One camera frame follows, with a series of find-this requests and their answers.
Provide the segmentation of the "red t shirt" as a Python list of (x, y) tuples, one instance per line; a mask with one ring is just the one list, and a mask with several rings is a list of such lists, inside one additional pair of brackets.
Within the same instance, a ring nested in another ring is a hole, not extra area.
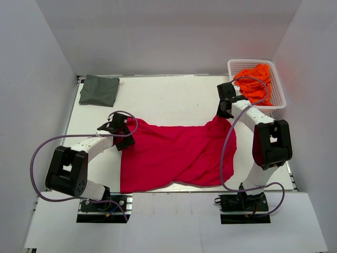
[[(215, 116), (203, 126), (156, 126), (142, 119), (127, 125), (135, 144), (122, 151), (120, 192), (164, 188), (171, 183), (197, 187), (221, 185), (220, 160), (231, 123)], [(236, 134), (232, 132), (223, 160), (223, 179), (234, 174)]]

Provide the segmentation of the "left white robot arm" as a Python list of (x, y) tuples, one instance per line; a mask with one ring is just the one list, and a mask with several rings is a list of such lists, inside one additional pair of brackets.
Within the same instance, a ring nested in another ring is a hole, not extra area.
[(57, 147), (46, 176), (46, 187), (72, 197), (92, 200), (99, 210), (108, 209), (111, 205), (108, 187), (87, 179), (88, 164), (106, 149), (116, 147), (117, 151), (122, 151), (135, 144), (127, 125), (128, 119), (135, 120), (135, 117), (125, 111), (113, 112), (107, 122), (97, 128), (107, 134), (90, 135), (71, 147)]

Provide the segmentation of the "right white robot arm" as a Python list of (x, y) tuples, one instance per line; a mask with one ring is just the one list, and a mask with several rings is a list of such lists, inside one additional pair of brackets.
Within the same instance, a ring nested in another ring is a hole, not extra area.
[[(219, 105), (217, 115), (234, 119), (225, 139), (221, 160), (220, 179), (223, 187), (229, 192), (243, 192), (238, 196), (238, 205), (244, 210), (252, 209), (256, 203), (256, 195), (269, 187), (267, 183), (272, 174), (292, 158), (292, 145), (289, 124), (286, 120), (275, 120), (250, 103), (243, 95), (236, 95), (232, 83), (217, 86)], [(223, 160), (226, 146), (238, 121), (244, 123), (253, 132), (252, 157), (254, 163), (247, 178), (238, 190), (228, 188), (223, 179)]]

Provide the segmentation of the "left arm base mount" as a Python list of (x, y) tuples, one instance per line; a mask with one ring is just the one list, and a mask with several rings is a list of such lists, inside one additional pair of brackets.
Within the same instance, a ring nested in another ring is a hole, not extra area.
[[(112, 194), (111, 199), (117, 202), (124, 211), (127, 219), (131, 215), (133, 195)], [(115, 203), (91, 203), (89, 200), (81, 200), (77, 213), (77, 223), (127, 223), (120, 208)]]

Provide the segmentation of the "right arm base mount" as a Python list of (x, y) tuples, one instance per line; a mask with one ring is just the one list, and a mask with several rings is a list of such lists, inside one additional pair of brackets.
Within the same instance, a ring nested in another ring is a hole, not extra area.
[(269, 207), (264, 193), (248, 196), (245, 192), (222, 194), (214, 199), (220, 206), (222, 225), (271, 223)]

